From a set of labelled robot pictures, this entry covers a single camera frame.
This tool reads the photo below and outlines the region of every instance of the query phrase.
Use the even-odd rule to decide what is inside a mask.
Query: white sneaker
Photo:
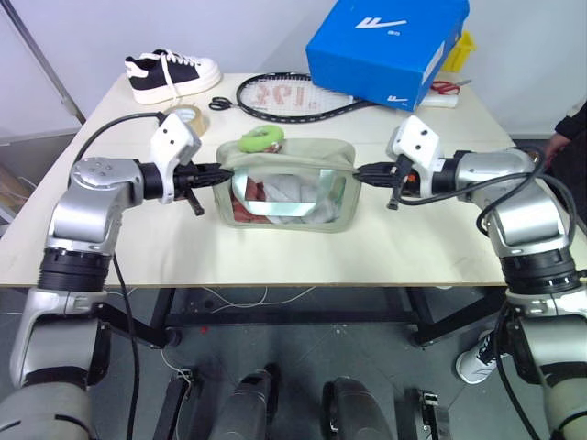
[[[222,78],[218,65],[208,58],[186,57],[167,49],[125,59],[127,77],[139,104],[155,104],[187,94],[199,94]]]
[[[459,377],[471,385],[486,380],[495,367],[493,330],[481,333],[477,344],[469,351],[461,353],[455,363]]]

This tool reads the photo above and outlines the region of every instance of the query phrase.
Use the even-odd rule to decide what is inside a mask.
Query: green zipper pouch
[[[221,145],[216,160],[234,172],[214,187],[222,218],[236,227],[339,232],[359,199],[355,149],[336,139],[285,139],[277,153],[245,153]]]

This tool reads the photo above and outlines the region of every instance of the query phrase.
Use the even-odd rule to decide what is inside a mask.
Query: white wall
[[[79,127],[0,9],[0,139]]]
[[[551,133],[587,94],[587,2],[470,1],[466,28],[479,49],[463,76],[509,133]],[[156,48],[210,56],[224,72],[307,71],[305,44],[334,0],[13,4],[88,116],[123,71],[123,59]]]
[[[463,77],[510,135],[550,135],[587,95],[587,1],[470,0]]]

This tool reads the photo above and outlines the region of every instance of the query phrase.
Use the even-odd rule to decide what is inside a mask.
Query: gray floor
[[[283,301],[300,291],[270,290],[269,301]],[[257,301],[262,294],[262,290],[221,292],[239,303]],[[133,292],[131,303],[137,317],[144,319],[149,315],[154,293]],[[388,303],[385,297],[383,289],[320,289],[280,307],[373,310]],[[474,301],[478,293],[471,289],[430,289],[428,298],[438,319]],[[113,296],[112,302],[122,306],[119,297]],[[0,291],[0,314],[20,311],[23,304],[22,293]],[[207,306],[214,310],[222,304],[213,295],[197,291],[186,293],[184,298],[180,295],[175,307],[201,309]],[[0,315],[0,358],[3,359],[0,399],[12,390],[7,360],[17,323],[16,315]],[[176,348],[167,348],[165,353],[176,366],[197,366],[205,379],[205,387],[200,401],[192,396],[183,406],[179,438],[202,439],[194,433],[194,426],[205,432],[238,381],[270,361],[277,361],[283,374],[279,411],[271,426],[271,439],[320,439],[317,417],[322,385],[337,376],[351,376],[363,382],[382,406],[390,424],[399,419],[400,440],[423,440],[428,435],[420,423],[415,423],[404,397],[413,388],[436,392],[440,403],[449,407],[455,440],[528,438],[497,374],[480,385],[471,386],[461,382],[453,371],[458,353],[474,342],[483,326],[489,325],[491,321],[438,341],[426,350],[409,344],[407,337],[412,328],[403,324],[249,325],[184,330],[182,343]],[[135,438],[149,439],[167,383],[174,373],[165,367],[159,351],[142,346],[139,353],[141,388]],[[124,438],[132,388],[131,360],[129,342],[115,335],[108,376],[91,390],[94,420],[101,439]],[[505,361],[505,367],[530,419],[541,437],[547,438],[541,390],[518,379],[510,359]],[[191,433],[188,432],[190,425],[193,427]]]

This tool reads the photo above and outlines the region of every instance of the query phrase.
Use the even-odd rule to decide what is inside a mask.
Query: blue shoe box
[[[468,14],[468,0],[339,0],[305,48],[312,81],[414,111]]]

